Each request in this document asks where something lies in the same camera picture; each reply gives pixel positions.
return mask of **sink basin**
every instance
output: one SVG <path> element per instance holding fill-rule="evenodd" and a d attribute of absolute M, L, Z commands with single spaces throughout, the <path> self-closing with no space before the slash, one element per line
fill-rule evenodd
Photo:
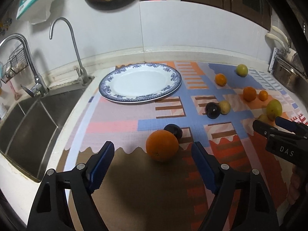
<path fill-rule="evenodd" d="M 56 140 L 86 88 L 74 84 L 19 102 L 0 128 L 0 152 L 40 182 Z"/>

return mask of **plate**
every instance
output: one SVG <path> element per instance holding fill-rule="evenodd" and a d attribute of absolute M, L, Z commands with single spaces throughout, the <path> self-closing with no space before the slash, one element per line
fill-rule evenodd
<path fill-rule="evenodd" d="M 167 65 L 136 63 L 106 75 L 100 82 L 99 91 L 113 102 L 148 102 L 171 94 L 181 82 L 181 74 Z"/>

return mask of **cream colored handle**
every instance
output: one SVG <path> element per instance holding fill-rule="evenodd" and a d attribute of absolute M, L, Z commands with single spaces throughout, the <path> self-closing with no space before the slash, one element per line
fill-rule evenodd
<path fill-rule="evenodd" d="M 273 35 L 273 34 L 271 34 L 271 33 L 267 33 L 265 36 L 268 37 L 268 38 L 270 38 L 270 39 L 276 40 L 276 41 L 279 42 L 279 43 L 281 44 L 281 46 L 285 49 L 285 44 L 283 43 L 283 41 L 282 41 L 279 37 L 277 37 L 277 36 L 275 36 L 275 35 Z"/>
<path fill-rule="evenodd" d="M 282 37 L 284 38 L 285 42 L 287 44 L 289 44 L 289 40 L 288 40 L 287 36 L 284 34 L 284 32 L 282 32 L 281 29 L 277 28 L 276 26 L 271 26 L 271 28 L 273 29 L 273 31 L 276 31 L 278 34 L 281 34 Z"/>

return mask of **faucet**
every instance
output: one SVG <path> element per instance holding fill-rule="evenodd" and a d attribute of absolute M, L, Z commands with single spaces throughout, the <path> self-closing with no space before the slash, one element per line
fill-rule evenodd
<path fill-rule="evenodd" d="M 77 48 L 77 44 L 76 44 L 76 40 L 75 40 L 75 35 L 74 35 L 73 27 L 72 27 L 71 23 L 69 22 L 69 20 L 67 20 L 64 17 L 59 17 L 58 19 L 54 20 L 53 23 L 50 26 L 49 39 L 50 40 L 52 39 L 52 35 L 53 35 L 53 31 L 54 31 L 54 25 L 59 20 L 65 21 L 66 24 L 68 25 L 69 29 L 70 29 L 70 34 L 72 36 L 73 45 L 74 45 L 74 48 L 75 48 L 77 60 L 78 60 L 79 66 L 80 66 L 80 69 L 76 68 L 76 71 L 78 73 L 78 76 L 81 78 L 82 83 L 83 84 L 87 84 L 89 82 L 89 76 L 87 74 L 86 69 L 83 67 L 83 65 L 81 63 L 81 59 L 80 59 L 80 56 L 79 56 L 79 52 L 78 52 L 78 48 Z"/>
<path fill-rule="evenodd" d="M 46 87 L 46 84 L 42 78 L 42 76 L 40 75 L 40 73 L 37 70 L 37 67 L 35 65 L 35 62 L 33 60 L 33 57 L 31 55 L 30 52 L 30 48 L 29 48 L 29 44 L 27 39 L 22 35 L 22 34 L 11 34 L 9 36 L 7 36 L 1 43 L 0 43 L 0 47 L 5 44 L 7 41 L 12 40 L 12 39 L 16 39 L 19 40 L 22 45 L 23 45 L 23 49 L 24 49 L 24 53 L 25 53 L 25 58 L 27 63 L 29 64 L 32 73 L 34 75 L 34 80 L 35 80 L 35 85 L 30 89 L 27 88 L 25 85 L 21 84 L 21 87 L 23 88 L 23 90 L 25 92 L 27 92 L 31 97 L 34 97 L 39 91 L 41 92 L 41 95 L 44 96 L 45 94 L 48 93 L 48 88 Z"/>

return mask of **white tissue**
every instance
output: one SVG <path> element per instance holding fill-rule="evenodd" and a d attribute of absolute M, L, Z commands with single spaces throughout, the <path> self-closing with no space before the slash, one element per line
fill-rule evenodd
<path fill-rule="evenodd" d="M 50 6 L 54 0 L 20 0 L 17 20 L 37 24 L 46 21 L 50 16 Z"/>

